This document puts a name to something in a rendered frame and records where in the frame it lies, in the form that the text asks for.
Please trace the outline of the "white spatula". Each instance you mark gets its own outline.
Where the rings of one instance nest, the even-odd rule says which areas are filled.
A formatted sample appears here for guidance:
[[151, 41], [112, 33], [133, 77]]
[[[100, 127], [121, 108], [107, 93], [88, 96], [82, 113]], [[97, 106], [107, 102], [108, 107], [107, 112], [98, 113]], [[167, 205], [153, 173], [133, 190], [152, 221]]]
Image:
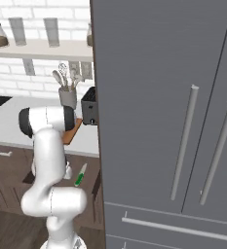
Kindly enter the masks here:
[[72, 69], [70, 71], [70, 79], [71, 79], [71, 87], [70, 87], [71, 90], [76, 89], [77, 85], [80, 82], [84, 82], [85, 81], [85, 79], [83, 78], [83, 76], [80, 75], [80, 74], [78, 74], [75, 69]]

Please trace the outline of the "black toaster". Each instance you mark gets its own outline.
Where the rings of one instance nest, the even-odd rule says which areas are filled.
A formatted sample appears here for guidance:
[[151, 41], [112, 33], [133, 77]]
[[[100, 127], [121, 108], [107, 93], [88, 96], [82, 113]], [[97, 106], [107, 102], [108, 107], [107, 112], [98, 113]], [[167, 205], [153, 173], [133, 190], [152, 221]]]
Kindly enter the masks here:
[[95, 87], [90, 87], [81, 99], [84, 125], [97, 125], [98, 111], [95, 99]]

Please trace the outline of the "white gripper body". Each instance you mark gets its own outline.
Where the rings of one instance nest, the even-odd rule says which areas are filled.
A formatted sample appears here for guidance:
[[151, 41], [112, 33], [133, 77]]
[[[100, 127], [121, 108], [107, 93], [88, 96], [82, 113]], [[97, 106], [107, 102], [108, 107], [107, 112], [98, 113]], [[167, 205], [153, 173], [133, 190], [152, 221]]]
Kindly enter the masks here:
[[63, 176], [63, 179], [71, 179], [72, 177], [72, 168], [70, 166], [70, 162], [66, 162], [66, 167], [65, 167], [65, 174]]

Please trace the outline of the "green handled peeler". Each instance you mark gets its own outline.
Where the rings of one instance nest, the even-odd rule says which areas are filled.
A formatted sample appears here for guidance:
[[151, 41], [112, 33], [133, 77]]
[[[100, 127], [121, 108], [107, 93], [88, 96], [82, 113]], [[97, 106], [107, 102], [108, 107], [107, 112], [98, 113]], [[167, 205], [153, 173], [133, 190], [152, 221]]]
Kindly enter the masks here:
[[79, 174], [78, 174], [78, 176], [77, 176], [77, 179], [76, 179], [76, 181], [74, 182], [74, 186], [75, 186], [75, 187], [80, 186], [80, 184], [81, 184], [81, 182], [82, 182], [82, 180], [83, 180], [83, 178], [84, 178], [84, 175], [85, 175], [87, 166], [88, 166], [87, 163], [85, 163], [85, 164], [82, 166], [82, 168], [81, 168], [81, 170], [80, 170], [80, 172], [79, 172]]

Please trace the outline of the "brown wooden cutting board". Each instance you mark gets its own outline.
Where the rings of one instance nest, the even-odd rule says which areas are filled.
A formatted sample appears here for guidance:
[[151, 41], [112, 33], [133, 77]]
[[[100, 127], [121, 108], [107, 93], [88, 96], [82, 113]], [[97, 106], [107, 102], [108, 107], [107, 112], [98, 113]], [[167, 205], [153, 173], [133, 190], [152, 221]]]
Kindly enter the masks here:
[[78, 118], [76, 120], [76, 125], [72, 130], [65, 131], [62, 134], [62, 142], [64, 145], [69, 145], [74, 138], [75, 134], [77, 133], [78, 129], [80, 128], [80, 125], [82, 123], [82, 120]]

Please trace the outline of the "brown drawer front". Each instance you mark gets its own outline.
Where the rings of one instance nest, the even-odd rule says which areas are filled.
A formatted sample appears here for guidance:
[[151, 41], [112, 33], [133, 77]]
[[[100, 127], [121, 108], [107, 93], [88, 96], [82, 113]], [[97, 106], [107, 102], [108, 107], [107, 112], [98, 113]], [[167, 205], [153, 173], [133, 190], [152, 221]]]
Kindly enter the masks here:
[[24, 148], [1, 146], [0, 152], [13, 152], [10, 157], [0, 156], [0, 165], [25, 166], [29, 167], [32, 163], [32, 151]]

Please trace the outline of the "white spoon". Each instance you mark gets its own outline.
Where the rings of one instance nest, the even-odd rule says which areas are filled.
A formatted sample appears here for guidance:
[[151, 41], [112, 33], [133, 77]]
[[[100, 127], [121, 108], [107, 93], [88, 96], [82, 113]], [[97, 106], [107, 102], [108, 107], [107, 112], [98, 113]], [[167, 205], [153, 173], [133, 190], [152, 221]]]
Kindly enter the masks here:
[[56, 70], [53, 71], [53, 77], [60, 84], [60, 87], [64, 90], [64, 85], [63, 85], [63, 82], [62, 82], [62, 78], [61, 78], [60, 74]]

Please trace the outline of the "white wall shelf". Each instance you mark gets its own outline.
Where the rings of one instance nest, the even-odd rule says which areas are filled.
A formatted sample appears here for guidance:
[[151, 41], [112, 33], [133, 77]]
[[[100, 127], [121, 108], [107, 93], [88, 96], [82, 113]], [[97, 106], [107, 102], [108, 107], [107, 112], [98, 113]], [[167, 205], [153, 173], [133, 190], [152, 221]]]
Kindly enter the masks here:
[[64, 40], [58, 47], [50, 47], [46, 40], [27, 40], [25, 46], [17, 46], [14, 40], [8, 47], [0, 48], [0, 57], [31, 58], [93, 62], [93, 48], [85, 41]]

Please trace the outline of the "grey fridge drawer front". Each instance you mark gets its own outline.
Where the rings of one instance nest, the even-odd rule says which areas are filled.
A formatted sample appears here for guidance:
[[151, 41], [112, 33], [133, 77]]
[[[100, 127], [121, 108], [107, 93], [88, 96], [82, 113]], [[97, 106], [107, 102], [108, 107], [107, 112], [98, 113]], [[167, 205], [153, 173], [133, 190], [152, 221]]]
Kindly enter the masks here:
[[157, 243], [150, 243], [119, 236], [107, 235], [105, 237], [106, 249], [227, 249], [227, 245], [206, 246], [206, 245], [183, 245], [169, 246]]
[[213, 245], [223, 247], [224, 245], [227, 245], [227, 241], [224, 240], [124, 223], [122, 222], [122, 217], [125, 216], [126, 211], [128, 212], [127, 217], [132, 219], [227, 235], [227, 224], [224, 223], [194, 219], [192, 217], [168, 212], [105, 203], [104, 219], [107, 235], [115, 235], [169, 246]]

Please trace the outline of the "brown cupboard door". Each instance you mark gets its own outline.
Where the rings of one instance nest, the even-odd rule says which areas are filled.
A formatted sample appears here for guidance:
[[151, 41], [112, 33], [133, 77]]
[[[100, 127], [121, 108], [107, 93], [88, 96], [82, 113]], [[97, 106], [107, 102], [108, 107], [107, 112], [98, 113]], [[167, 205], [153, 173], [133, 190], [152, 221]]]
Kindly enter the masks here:
[[0, 182], [0, 211], [22, 215], [21, 199], [29, 188], [26, 184], [10, 186]]

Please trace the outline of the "white utensil pot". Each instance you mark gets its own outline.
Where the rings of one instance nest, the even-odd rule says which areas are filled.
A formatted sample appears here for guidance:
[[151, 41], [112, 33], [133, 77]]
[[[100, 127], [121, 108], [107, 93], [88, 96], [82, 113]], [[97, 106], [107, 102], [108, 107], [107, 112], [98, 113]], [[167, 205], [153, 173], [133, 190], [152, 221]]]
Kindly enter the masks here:
[[73, 109], [77, 107], [77, 92], [75, 89], [72, 91], [58, 89], [59, 101], [62, 106], [70, 106]]

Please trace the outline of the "metal whisk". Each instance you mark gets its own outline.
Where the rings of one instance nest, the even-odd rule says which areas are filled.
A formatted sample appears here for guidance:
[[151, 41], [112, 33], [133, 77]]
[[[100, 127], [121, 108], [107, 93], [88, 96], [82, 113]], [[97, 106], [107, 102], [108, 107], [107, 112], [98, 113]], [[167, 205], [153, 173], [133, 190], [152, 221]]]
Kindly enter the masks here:
[[68, 89], [68, 80], [67, 80], [67, 67], [64, 63], [60, 63], [58, 65], [58, 71], [62, 76], [63, 85], [66, 89]]

